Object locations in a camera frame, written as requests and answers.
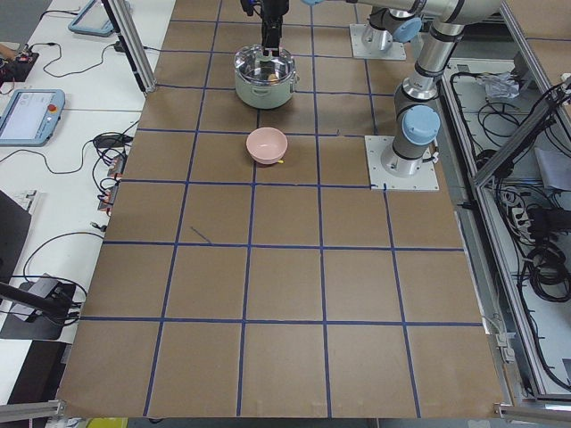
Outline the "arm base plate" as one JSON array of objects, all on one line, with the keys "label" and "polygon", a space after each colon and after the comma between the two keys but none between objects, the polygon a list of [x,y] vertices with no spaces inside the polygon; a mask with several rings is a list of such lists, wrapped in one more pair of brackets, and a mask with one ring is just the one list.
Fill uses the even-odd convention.
[{"label": "arm base plate", "polygon": [[351,24],[349,30],[354,58],[387,61],[406,60],[404,44],[394,41],[390,32],[373,29],[368,24]]},{"label": "arm base plate", "polygon": [[376,191],[437,192],[434,161],[425,149],[417,160],[404,160],[393,151],[392,136],[365,136],[369,187]]}]

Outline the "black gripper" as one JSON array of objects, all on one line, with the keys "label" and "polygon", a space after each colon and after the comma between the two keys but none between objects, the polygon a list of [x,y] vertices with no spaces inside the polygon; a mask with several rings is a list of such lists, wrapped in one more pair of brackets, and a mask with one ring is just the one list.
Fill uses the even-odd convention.
[{"label": "black gripper", "polygon": [[263,0],[261,2],[261,45],[263,58],[269,58],[269,48],[273,56],[281,53],[283,18],[286,15],[286,0]]}]

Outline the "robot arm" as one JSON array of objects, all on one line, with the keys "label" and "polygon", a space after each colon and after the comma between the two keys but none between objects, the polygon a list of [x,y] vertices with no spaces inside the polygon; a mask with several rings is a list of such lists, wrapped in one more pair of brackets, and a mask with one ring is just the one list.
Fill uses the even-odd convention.
[{"label": "robot arm", "polygon": [[279,56],[284,16],[288,12],[288,0],[261,2],[261,46],[264,56]]},{"label": "robot arm", "polygon": [[467,25],[497,13],[499,1],[367,1],[372,7],[368,27],[385,30],[394,42],[409,42],[422,27],[421,17],[433,18],[414,70],[394,94],[396,133],[382,155],[383,168],[395,177],[417,174],[426,148],[436,139],[441,119],[434,110],[441,78]]}]

